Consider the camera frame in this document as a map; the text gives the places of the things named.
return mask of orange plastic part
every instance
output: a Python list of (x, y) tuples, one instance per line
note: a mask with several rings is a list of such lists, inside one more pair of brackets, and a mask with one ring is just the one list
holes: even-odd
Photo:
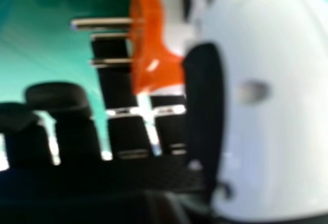
[(171, 53), (162, 41), (164, 13), (161, 0), (131, 0), (135, 94), (184, 83), (181, 56)]

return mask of orange object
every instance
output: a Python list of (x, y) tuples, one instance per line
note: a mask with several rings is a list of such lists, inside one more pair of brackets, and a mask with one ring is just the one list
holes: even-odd
[(164, 13), (161, 0), (131, 0), (135, 94), (184, 83), (181, 56), (170, 52), (162, 41)]

